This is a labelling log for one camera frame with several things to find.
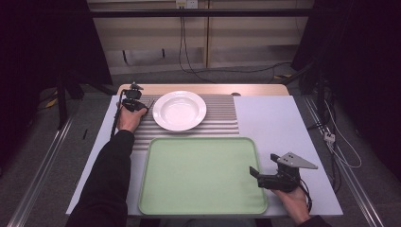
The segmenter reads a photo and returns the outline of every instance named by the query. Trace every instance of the white cable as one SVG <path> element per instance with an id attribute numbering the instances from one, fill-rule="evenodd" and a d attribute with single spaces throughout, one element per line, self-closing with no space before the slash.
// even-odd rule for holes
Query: white cable
<path id="1" fill-rule="evenodd" d="M 334 154 L 340 159 L 340 161 L 341 161 L 342 163 L 346 164 L 348 167 L 351 167 L 351 168 L 358 168 L 358 167 L 361 167 L 361 166 L 362 166 L 362 160 L 360 159 L 359 155 L 357 154 L 357 151 L 356 151 L 356 150 L 354 149 L 354 147 L 348 142 L 348 140 L 345 139 L 345 137 L 342 135 L 341 131 L 340 131 L 339 128 L 337 127 L 336 121 L 334 120 L 333 114 L 331 114 L 330 107 L 328 106 L 326 100 L 324 101 L 324 103 L 325 103 L 325 105 L 327 106 L 327 110 L 328 110 L 328 113 L 330 114 L 331 120 L 333 121 L 334 127 L 335 127 L 336 130 L 339 132 L 339 135 L 344 139 L 344 141 L 350 146 L 350 148 L 351 148 L 351 149 L 354 151 L 354 153 L 356 154 L 357 158 L 359 159 L 359 165 L 358 165 L 358 166 L 351 166 L 351 165 L 349 165 L 347 161 L 341 159 L 341 158 L 339 157 L 339 155 L 334 151 L 333 143 L 327 142 L 327 145 L 329 146 L 330 151 L 331 151 L 332 153 L 334 153 Z"/>

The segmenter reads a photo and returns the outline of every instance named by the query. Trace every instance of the ribbed mat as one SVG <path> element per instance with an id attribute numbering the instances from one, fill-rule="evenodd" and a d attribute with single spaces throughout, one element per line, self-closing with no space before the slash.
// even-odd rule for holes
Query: ribbed mat
<path id="1" fill-rule="evenodd" d="M 148 104 L 152 99 L 156 103 L 161 96 L 145 96 L 141 102 Z M 153 108 L 142 119 L 135 132 L 135 144 L 132 151 L 147 151 L 150 141 L 156 137 L 221 137 L 239 135 L 233 96 L 200 96 L 206 103 L 206 116 L 195 128 L 188 131 L 168 131 L 160 127 L 153 119 Z"/>

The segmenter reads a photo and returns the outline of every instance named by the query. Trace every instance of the metal bracket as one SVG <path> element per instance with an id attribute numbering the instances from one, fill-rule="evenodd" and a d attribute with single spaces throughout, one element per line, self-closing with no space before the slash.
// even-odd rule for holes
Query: metal bracket
<path id="1" fill-rule="evenodd" d="M 280 158 L 277 159 L 277 163 L 290 166 L 290 167 L 299 167 L 299 168 L 312 168 L 312 169 L 317 169 L 318 166 L 309 163 L 307 160 L 301 158 L 300 156 L 288 152 L 287 154 L 281 156 Z"/>

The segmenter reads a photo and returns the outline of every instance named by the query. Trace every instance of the electrical outlet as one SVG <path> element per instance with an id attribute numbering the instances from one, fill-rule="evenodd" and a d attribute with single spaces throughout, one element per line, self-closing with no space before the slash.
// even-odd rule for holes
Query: electrical outlet
<path id="1" fill-rule="evenodd" d="M 324 141 L 334 143 L 336 142 L 336 135 L 330 132 L 325 132 L 323 136 Z"/>
<path id="2" fill-rule="evenodd" d="M 198 0 L 186 0 L 186 9 L 197 9 Z"/>

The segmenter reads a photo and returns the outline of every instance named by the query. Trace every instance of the black sleeve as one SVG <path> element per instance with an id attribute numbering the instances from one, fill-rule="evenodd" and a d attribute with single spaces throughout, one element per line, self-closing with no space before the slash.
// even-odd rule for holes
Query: black sleeve
<path id="1" fill-rule="evenodd" d="M 133 142 L 119 131 L 99 152 L 66 226 L 126 226 Z"/>
<path id="2" fill-rule="evenodd" d="M 306 222 L 302 223 L 298 227 L 331 227 L 327 222 L 320 216 L 315 216 Z"/>

